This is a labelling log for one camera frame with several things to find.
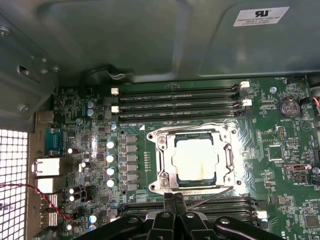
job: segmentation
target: motherboard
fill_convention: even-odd
[[[61,88],[45,155],[72,159],[60,239],[182,193],[209,222],[231,216],[284,239],[320,237],[320,157],[305,77]]]

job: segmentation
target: cpu socket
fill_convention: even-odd
[[[217,194],[238,180],[233,142],[237,129],[225,124],[162,127],[149,132],[155,143],[157,180],[148,188],[157,194]]]

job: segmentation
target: white mesh grille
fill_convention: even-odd
[[[25,184],[28,133],[0,129],[0,184]],[[0,240],[25,237],[26,187],[0,188]]]

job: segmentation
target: label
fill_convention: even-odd
[[[277,24],[288,9],[289,6],[241,10],[233,26]]]

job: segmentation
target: red wire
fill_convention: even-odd
[[[319,103],[318,99],[314,97],[313,100],[315,101],[315,105],[317,107],[320,107],[320,103]]]
[[[58,214],[59,216],[61,216],[65,221],[66,220],[72,220],[72,218],[70,218],[69,216],[67,216],[66,214],[62,213],[59,208],[57,208],[49,199],[48,197],[40,191],[39,188],[37,188],[34,185],[30,185],[30,184],[23,184],[23,183],[0,183],[0,188],[4,188],[4,187],[28,187],[28,188],[32,188],[34,189],[38,194],[41,195],[41,197],[49,204],[49,207],[54,209],[56,211],[56,214]]]

